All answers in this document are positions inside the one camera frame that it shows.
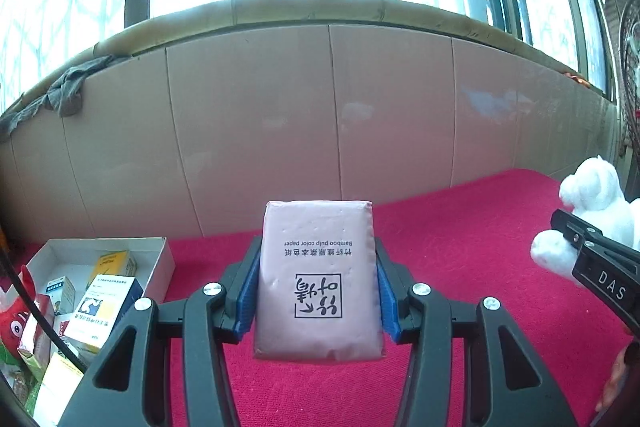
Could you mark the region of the red cloth mat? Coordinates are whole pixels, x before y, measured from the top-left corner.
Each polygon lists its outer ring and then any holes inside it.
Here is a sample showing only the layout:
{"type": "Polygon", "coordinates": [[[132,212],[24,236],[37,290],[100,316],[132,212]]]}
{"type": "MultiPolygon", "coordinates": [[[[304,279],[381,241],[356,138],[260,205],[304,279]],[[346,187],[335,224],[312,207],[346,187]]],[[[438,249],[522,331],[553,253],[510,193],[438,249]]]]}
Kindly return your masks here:
{"type": "MultiPolygon", "coordinates": [[[[629,338],[585,288],[530,259],[534,236],[561,205],[558,193],[555,179],[514,169],[378,206],[374,229],[393,260],[442,295],[498,298],[585,424],[629,338]]],[[[380,361],[315,365],[256,360],[250,339],[226,350],[245,426],[392,425],[408,355],[392,343],[380,361]]]]}

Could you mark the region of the white cardboard tray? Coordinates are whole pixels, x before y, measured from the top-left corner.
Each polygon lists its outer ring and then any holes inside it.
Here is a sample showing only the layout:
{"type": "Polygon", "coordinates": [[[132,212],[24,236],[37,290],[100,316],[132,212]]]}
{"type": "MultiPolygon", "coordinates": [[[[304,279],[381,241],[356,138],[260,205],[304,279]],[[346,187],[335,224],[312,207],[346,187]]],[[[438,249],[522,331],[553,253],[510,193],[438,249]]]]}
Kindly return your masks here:
{"type": "MultiPolygon", "coordinates": [[[[99,257],[112,251],[129,251],[137,263],[134,277],[142,287],[142,296],[139,299],[148,297],[156,303],[162,303],[175,270],[174,258],[166,239],[163,237],[151,237],[150,239],[50,239],[28,262],[27,268],[32,274],[37,294],[44,295],[46,284],[50,280],[66,275],[75,287],[75,311],[80,299],[89,288],[87,281],[94,265],[99,257]]],[[[76,353],[79,360],[88,369],[101,350],[96,353],[78,350],[70,343],[70,340],[66,339],[65,329],[74,311],[55,317],[54,329],[55,332],[61,334],[66,346],[76,353]]]]}

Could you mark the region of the white liquid sealer box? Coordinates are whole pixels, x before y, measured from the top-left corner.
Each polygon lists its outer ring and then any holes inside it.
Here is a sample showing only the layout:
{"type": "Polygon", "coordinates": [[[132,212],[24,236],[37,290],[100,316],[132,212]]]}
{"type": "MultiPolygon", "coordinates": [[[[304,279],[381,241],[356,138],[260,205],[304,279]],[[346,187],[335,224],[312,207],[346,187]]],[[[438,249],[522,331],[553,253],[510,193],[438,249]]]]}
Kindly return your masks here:
{"type": "MultiPolygon", "coordinates": [[[[37,294],[35,304],[49,325],[53,324],[54,311],[48,295],[37,294]]],[[[43,332],[35,317],[29,317],[17,352],[38,381],[43,379],[50,361],[51,340],[43,332]]]]}

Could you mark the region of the red chili plush toy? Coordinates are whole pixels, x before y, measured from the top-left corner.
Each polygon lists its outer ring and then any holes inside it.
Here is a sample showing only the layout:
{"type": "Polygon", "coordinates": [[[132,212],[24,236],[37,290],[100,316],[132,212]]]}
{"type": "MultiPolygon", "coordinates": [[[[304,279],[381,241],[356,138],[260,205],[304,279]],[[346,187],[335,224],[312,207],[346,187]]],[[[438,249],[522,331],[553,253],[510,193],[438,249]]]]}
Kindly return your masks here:
{"type": "MultiPolygon", "coordinates": [[[[36,286],[26,265],[21,266],[20,280],[30,300],[36,297],[36,286]]],[[[17,348],[20,345],[29,309],[21,297],[17,297],[8,309],[1,312],[1,342],[15,360],[20,358],[17,348]]]]}

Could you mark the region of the pink tissue pack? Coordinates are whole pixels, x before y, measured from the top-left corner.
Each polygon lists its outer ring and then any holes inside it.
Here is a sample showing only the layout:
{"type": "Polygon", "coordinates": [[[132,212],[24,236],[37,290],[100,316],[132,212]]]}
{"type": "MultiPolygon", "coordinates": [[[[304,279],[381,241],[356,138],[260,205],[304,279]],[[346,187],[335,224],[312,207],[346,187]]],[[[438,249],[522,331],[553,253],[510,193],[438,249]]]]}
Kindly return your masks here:
{"type": "Polygon", "coordinates": [[[268,202],[254,355],[312,363],[384,357],[370,202],[268,202]]]}

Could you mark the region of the blue white medicine box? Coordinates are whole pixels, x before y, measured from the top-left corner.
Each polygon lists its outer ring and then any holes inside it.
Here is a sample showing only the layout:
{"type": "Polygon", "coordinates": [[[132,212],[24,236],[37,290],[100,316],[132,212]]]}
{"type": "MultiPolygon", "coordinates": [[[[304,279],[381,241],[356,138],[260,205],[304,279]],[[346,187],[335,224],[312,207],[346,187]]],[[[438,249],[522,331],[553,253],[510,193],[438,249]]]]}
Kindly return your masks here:
{"type": "Polygon", "coordinates": [[[79,301],[65,329],[65,337],[78,350],[96,353],[118,321],[142,296],[135,277],[97,275],[79,301]]]}

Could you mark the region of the yellow medicine box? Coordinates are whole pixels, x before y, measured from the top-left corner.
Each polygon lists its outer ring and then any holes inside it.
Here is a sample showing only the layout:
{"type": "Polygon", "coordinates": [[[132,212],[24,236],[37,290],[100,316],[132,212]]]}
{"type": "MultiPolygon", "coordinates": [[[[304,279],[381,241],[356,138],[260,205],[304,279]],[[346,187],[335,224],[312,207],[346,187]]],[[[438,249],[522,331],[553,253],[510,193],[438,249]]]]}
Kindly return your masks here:
{"type": "Polygon", "coordinates": [[[112,251],[99,257],[88,277],[89,287],[97,275],[117,275],[118,277],[133,277],[137,271],[137,263],[129,251],[112,251]]]}

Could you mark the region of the yellow white box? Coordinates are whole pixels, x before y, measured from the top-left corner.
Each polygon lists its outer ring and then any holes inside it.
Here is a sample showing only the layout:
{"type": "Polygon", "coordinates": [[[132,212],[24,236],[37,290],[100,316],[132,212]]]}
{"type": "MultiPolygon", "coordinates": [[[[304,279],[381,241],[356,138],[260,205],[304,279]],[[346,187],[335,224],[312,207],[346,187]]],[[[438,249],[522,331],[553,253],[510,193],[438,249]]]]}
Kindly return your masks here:
{"type": "Polygon", "coordinates": [[[72,362],[55,353],[40,385],[34,420],[40,427],[56,427],[83,373],[72,362]]]}

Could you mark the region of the white blue small box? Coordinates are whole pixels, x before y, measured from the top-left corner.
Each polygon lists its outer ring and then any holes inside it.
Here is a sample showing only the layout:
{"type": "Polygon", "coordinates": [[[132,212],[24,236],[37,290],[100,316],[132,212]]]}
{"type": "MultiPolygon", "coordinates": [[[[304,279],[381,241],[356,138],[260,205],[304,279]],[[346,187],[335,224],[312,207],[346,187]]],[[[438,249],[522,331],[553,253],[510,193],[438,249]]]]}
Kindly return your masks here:
{"type": "Polygon", "coordinates": [[[49,296],[55,315],[72,313],[75,309],[75,287],[72,281],[64,275],[50,280],[44,291],[49,296]]]}

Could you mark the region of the grey rag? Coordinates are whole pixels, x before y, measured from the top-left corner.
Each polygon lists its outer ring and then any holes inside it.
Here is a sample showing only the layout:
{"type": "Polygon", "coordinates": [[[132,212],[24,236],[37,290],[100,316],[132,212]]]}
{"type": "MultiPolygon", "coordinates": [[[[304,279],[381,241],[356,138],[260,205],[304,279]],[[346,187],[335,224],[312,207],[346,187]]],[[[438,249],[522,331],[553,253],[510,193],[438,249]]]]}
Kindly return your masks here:
{"type": "Polygon", "coordinates": [[[54,80],[42,95],[37,96],[20,109],[10,109],[1,117],[1,142],[10,141],[20,124],[34,118],[41,109],[50,110],[60,118],[78,114],[82,109],[82,86],[92,75],[122,62],[129,56],[105,55],[66,69],[54,80]]]}

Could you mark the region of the white plush toy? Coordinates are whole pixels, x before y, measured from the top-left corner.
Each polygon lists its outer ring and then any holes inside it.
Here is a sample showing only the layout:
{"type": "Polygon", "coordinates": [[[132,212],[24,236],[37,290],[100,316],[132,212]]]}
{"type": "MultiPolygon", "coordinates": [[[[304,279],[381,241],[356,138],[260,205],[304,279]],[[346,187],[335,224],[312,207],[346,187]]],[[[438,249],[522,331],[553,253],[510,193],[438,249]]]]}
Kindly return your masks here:
{"type": "MultiPolygon", "coordinates": [[[[575,217],[605,237],[639,249],[639,199],[627,202],[612,164],[600,156],[585,159],[561,183],[559,198],[575,217]]],[[[539,232],[530,246],[533,262],[564,279],[572,279],[577,249],[560,231],[539,232]]]]}

